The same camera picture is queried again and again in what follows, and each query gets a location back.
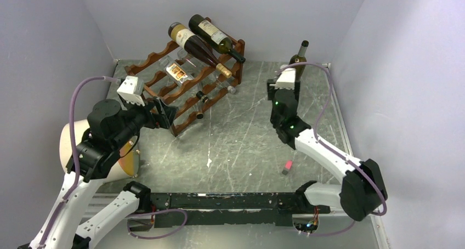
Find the dark bottle gold foil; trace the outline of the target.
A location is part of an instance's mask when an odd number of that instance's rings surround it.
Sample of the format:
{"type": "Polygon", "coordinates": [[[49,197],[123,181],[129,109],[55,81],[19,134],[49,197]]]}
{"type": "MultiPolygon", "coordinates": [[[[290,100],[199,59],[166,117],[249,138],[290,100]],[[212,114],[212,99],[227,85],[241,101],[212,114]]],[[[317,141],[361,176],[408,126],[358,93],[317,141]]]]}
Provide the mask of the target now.
{"type": "Polygon", "coordinates": [[[170,38],[186,52],[210,67],[218,70],[226,78],[230,78],[232,72],[224,66],[208,49],[202,39],[179,22],[172,23],[168,28],[170,38]]]}

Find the dark bottle cream label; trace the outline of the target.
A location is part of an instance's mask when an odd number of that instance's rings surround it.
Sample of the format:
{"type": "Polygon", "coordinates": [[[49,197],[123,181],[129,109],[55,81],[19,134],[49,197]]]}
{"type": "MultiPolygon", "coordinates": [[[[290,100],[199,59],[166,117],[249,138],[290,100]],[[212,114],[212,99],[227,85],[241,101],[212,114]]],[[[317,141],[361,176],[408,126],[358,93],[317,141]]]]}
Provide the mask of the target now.
{"type": "Polygon", "coordinates": [[[246,61],[246,58],[233,48],[231,38],[206,18],[199,14],[195,14],[190,18],[188,25],[193,33],[199,35],[216,52],[220,54],[229,54],[240,63],[246,61]]]}

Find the green wine bottle silver cap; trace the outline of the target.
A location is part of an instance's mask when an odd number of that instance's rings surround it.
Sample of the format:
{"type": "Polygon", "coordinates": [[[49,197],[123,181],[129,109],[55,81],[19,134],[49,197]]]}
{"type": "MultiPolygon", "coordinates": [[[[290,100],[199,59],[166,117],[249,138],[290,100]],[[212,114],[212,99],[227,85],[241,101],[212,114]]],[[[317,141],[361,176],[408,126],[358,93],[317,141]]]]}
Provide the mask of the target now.
{"type": "MultiPolygon", "coordinates": [[[[305,54],[306,54],[308,45],[309,45],[309,41],[303,40],[300,45],[298,53],[291,57],[289,64],[306,62],[307,59],[305,57],[305,54]]],[[[304,72],[305,65],[297,65],[294,68],[296,69],[296,80],[299,81],[304,72]]]]}

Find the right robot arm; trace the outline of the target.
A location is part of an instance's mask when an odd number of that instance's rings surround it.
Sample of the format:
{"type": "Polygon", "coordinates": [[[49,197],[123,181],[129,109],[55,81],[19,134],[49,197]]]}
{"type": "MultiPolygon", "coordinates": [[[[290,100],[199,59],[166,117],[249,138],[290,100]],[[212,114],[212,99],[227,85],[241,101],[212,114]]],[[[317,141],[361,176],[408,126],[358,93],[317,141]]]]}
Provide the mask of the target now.
{"type": "Polygon", "coordinates": [[[267,80],[268,100],[272,102],[270,122],[284,144],[317,161],[338,184],[306,183],[296,198],[297,208],[303,213],[316,206],[340,208],[358,222],[369,214],[384,215],[388,195],[377,162],[345,153],[305,123],[297,115],[299,88],[299,82],[267,80]]]}

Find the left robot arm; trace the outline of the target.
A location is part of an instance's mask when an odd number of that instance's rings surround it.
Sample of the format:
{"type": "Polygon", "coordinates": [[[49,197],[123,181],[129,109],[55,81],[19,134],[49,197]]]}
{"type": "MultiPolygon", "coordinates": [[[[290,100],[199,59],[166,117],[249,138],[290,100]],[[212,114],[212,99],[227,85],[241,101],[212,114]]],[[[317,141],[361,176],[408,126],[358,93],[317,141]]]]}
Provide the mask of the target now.
{"type": "Polygon", "coordinates": [[[178,109],[153,98],[141,105],[105,99],[88,115],[89,130],[66,165],[59,196],[36,237],[25,248],[94,248],[132,213],[151,213],[151,190],[130,182],[88,220],[83,215],[96,191],[121,158],[121,149],[142,128],[169,129],[178,109]]]}

